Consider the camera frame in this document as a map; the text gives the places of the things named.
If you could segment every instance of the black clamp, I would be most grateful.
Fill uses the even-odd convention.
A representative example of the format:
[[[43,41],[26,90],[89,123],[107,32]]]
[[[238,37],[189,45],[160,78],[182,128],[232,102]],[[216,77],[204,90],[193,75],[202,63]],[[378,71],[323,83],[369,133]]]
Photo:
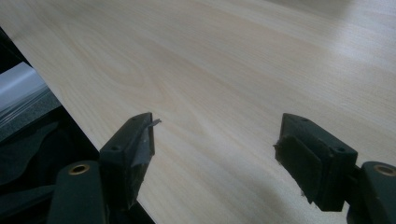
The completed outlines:
[[[48,223],[108,223],[108,208],[128,210],[154,155],[151,113],[129,119],[100,150],[58,174]]]
[[[368,161],[355,165],[358,152],[309,119],[284,114],[276,159],[310,203],[322,211],[350,204],[347,222],[396,223],[396,168]]]

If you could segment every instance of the wooden table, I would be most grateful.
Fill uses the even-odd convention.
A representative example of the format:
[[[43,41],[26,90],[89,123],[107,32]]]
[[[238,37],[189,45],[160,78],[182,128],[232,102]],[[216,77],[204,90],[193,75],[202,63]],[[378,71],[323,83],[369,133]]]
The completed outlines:
[[[100,148],[151,111],[158,223],[345,223],[274,159],[282,113],[396,163],[394,0],[3,0],[0,25]]]

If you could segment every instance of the black plastic part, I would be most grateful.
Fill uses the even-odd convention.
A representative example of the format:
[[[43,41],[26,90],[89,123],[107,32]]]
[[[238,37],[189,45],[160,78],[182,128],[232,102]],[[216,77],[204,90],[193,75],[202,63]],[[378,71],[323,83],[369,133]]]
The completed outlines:
[[[40,223],[46,220],[54,186],[9,193],[0,197],[1,223]]]
[[[59,172],[47,223],[108,223],[98,162],[79,161]]]
[[[358,153],[309,119],[284,114],[276,159],[288,170],[307,200],[322,211],[341,211],[346,179]]]
[[[361,167],[359,182],[373,223],[396,223],[396,167],[367,161]]]
[[[110,207],[129,210],[136,202],[154,155],[151,113],[129,119],[100,151],[106,200]]]

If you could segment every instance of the light wood grain surface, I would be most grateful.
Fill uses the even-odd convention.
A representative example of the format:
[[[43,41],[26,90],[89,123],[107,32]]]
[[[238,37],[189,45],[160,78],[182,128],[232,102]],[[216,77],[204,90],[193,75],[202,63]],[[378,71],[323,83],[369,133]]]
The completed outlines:
[[[285,112],[396,163],[394,0],[2,0],[0,25],[96,147],[163,120],[158,223],[346,223],[274,159]]]

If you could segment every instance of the wood grain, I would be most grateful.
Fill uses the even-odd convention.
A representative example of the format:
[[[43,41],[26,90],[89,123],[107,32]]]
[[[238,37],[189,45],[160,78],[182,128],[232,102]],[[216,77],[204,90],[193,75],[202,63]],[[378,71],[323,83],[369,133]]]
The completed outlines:
[[[346,223],[277,164],[282,113],[396,163],[392,0],[3,0],[0,25],[100,148],[151,111],[158,223]]]

